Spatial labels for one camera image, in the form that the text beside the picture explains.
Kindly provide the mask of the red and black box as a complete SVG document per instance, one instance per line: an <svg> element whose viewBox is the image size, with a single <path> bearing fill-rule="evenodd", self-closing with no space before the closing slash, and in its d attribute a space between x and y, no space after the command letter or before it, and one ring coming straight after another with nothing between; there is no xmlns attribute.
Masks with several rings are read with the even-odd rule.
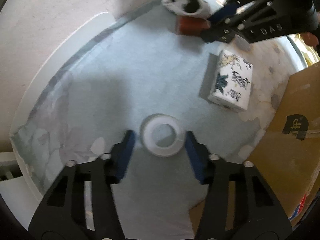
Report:
<svg viewBox="0 0 320 240"><path fill-rule="evenodd" d="M185 36L199 37L202 31L210 28L210 22L202 18L178 16L176 20L176 33Z"/></svg>

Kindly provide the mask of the white box with calligraphy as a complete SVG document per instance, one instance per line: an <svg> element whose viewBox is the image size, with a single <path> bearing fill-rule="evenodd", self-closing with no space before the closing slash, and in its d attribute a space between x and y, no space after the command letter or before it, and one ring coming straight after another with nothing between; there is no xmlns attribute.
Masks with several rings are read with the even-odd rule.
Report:
<svg viewBox="0 0 320 240"><path fill-rule="evenodd" d="M253 76L253 64L242 57L222 50L208 100L217 105L244 112L248 109Z"/></svg>

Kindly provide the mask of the floral light blue tablecloth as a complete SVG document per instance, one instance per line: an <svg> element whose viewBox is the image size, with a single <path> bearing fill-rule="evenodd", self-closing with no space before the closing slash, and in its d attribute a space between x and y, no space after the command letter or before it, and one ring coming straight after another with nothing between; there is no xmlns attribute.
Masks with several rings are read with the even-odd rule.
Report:
<svg viewBox="0 0 320 240"><path fill-rule="evenodd" d="M158 157L142 144L140 131L153 116L175 117L210 152L240 163L265 134L289 76L306 67L287 36L248 44L204 43L175 32L175 16L153 0L117 20L86 45L73 35L75 53L52 55L25 92L11 129L24 178L37 200L74 160L94 160L135 132L124 179L112 187L125 236L191 239L189 210L207 188L194 177L185 150ZM253 64L248 110L231 111L208 101L217 57L231 51Z"/></svg>

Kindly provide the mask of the cardboard box with pink lining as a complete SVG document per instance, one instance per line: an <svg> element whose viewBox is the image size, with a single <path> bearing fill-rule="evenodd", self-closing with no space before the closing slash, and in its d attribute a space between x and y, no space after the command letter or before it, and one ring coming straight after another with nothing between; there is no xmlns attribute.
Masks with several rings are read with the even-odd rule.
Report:
<svg viewBox="0 0 320 240"><path fill-rule="evenodd" d="M319 64L296 74L248 159L209 155L196 239L319 239Z"/></svg>

